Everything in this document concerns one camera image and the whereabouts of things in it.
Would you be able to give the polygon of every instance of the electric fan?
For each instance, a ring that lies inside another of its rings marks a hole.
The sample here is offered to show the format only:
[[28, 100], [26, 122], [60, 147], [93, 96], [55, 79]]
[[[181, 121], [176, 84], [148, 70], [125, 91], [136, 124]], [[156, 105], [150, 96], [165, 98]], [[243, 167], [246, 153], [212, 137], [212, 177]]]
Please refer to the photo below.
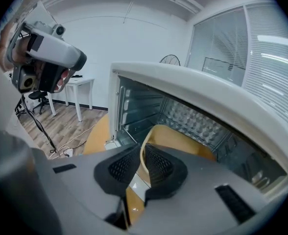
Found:
[[175, 55], [165, 56], [165, 57], [160, 61], [160, 63], [181, 66], [179, 59], [178, 59], [177, 56], [175, 56]]

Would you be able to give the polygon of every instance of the window blind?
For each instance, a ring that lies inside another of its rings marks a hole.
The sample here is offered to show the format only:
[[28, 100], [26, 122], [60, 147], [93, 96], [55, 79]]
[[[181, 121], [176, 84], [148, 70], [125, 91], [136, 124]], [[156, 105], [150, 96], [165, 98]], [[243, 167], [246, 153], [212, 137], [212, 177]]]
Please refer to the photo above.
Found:
[[188, 67], [204, 71], [239, 86], [247, 59], [247, 25], [243, 7], [194, 26]]
[[251, 56], [244, 87], [288, 123], [288, 19], [274, 3], [246, 8]]

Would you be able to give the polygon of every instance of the cable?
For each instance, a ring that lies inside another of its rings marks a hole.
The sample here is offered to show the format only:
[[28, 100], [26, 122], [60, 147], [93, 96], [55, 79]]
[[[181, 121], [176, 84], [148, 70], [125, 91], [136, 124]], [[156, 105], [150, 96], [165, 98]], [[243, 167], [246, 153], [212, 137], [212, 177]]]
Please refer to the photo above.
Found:
[[80, 137], [80, 136], [81, 136], [82, 134], [84, 134], [85, 132], [91, 130], [94, 126], [95, 126], [95, 124], [94, 124], [92, 127], [90, 127], [89, 129], [87, 129], [87, 130], [85, 130], [84, 132], [82, 132], [79, 136], [77, 136], [77, 137], [71, 139], [69, 142], [65, 143], [63, 146], [61, 146], [61, 147], [58, 149], [58, 151], [59, 151], [61, 148], [63, 148], [66, 144], [72, 142], [73, 140], [75, 140], [76, 138]]
[[67, 155], [65, 154], [65, 151], [66, 151], [66, 150], [70, 150], [70, 149], [74, 150], [74, 149], [77, 149], [77, 148], [79, 148], [80, 146], [84, 145], [85, 143], [86, 143], [86, 141], [84, 141], [82, 144], [80, 144], [80, 145], [78, 145], [77, 147], [74, 147], [74, 148], [69, 148], [69, 147], [68, 147], [67, 149], [63, 150], [62, 153], [63, 153], [65, 156], [67, 156]]
[[84, 134], [85, 132], [91, 130], [94, 126], [95, 126], [95, 124], [94, 124], [92, 127], [90, 127], [89, 129], [87, 129], [87, 130], [85, 130], [84, 132], [82, 132], [79, 136], [76, 136], [75, 138], [71, 139], [69, 142], [65, 143], [63, 146], [59, 147], [59, 148], [57, 149], [57, 151], [60, 151], [60, 150], [63, 149], [63, 148], [67, 148], [66, 150], [68, 150], [68, 149], [76, 149], [76, 148], [80, 147], [81, 145], [83, 145], [84, 143], [86, 143], [86, 141], [84, 141], [82, 144], [80, 144], [78, 147], [75, 147], [75, 148], [70, 148], [70, 147], [65, 146], [66, 144], [68, 144], [68, 143], [72, 142], [73, 140], [75, 140], [76, 138], [80, 137], [80, 136], [81, 136], [82, 134]]
[[25, 109], [25, 111], [31, 116], [31, 118], [33, 118], [37, 128], [46, 136], [46, 138], [48, 139], [50, 145], [52, 146], [53, 150], [50, 150], [50, 153], [58, 153], [57, 147], [55, 146], [55, 144], [52, 142], [50, 136], [47, 134], [47, 132], [45, 131], [45, 129], [43, 128], [42, 124], [40, 123], [39, 120], [36, 119], [36, 117], [33, 115], [33, 113], [27, 108], [26, 103], [25, 103], [25, 97], [22, 95], [21, 97], [21, 102], [23, 104], [23, 107]]

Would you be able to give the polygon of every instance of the office chair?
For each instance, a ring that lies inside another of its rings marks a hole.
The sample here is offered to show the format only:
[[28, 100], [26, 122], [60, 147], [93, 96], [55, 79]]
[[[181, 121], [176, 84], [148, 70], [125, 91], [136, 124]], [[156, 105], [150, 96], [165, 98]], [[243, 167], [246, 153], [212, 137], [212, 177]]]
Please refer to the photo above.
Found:
[[42, 92], [42, 91], [36, 91], [31, 93], [28, 97], [32, 100], [37, 100], [40, 102], [38, 105], [36, 105], [35, 107], [33, 107], [32, 112], [34, 113], [34, 109], [40, 107], [40, 115], [42, 114], [42, 108], [44, 107], [44, 105], [48, 105], [49, 101], [48, 99], [45, 97], [47, 96], [47, 92]]
[[25, 109], [22, 109], [22, 100], [20, 99], [16, 108], [15, 108], [15, 112], [16, 112], [16, 116], [18, 117], [18, 119], [20, 119], [20, 116], [23, 114], [26, 114]]

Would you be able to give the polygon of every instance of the white desk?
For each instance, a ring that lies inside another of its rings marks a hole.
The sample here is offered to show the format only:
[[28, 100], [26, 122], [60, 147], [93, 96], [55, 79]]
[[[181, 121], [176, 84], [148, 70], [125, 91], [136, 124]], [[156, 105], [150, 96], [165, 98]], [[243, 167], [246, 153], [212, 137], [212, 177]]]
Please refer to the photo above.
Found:
[[79, 98], [78, 98], [78, 86], [86, 83], [90, 83], [90, 92], [89, 92], [89, 106], [90, 110], [92, 109], [92, 87], [93, 87], [93, 78], [86, 78], [86, 77], [78, 77], [78, 78], [70, 78], [69, 82], [65, 86], [65, 94], [66, 94], [66, 105], [68, 106], [68, 87], [73, 87], [73, 94], [74, 94], [74, 102], [75, 108], [77, 113], [77, 118], [79, 121], [82, 121], [82, 115], [80, 110]]
[[49, 92], [47, 92], [47, 97], [48, 97], [48, 101], [49, 101], [49, 106], [50, 106], [51, 112], [55, 116], [56, 112], [55, 112], [54, 104], [52, 103], [51, 94]]

